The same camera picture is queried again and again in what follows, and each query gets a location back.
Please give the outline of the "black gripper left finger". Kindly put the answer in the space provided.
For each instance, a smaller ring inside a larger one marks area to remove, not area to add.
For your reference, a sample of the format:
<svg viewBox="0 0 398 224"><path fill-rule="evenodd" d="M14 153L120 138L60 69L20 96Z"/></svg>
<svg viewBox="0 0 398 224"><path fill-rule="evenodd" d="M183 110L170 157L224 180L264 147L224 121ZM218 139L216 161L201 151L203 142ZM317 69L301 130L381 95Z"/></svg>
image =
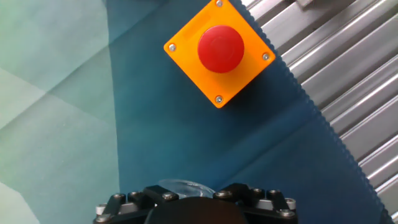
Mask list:
<svg viewBox="0 0 398 224"><path fill-rule="evenodd" d="M179 195L159 185L128 194L114 194L96 207L93 224L145 224L156 206L173 202Z"/></svg>

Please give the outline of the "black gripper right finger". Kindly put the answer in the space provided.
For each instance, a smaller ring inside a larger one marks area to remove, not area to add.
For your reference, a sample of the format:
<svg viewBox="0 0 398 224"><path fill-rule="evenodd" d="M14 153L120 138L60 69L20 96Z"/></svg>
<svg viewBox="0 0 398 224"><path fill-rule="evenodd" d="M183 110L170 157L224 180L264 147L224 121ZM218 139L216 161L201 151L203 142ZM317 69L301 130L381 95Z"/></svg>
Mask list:
<svg viewBox="0 0 398 224"><path fill-rule="evenodd" d="M285 198L280 190L233 183L215 192L213 198L233 203L248 224L298 223L295 200Z"/></svg>

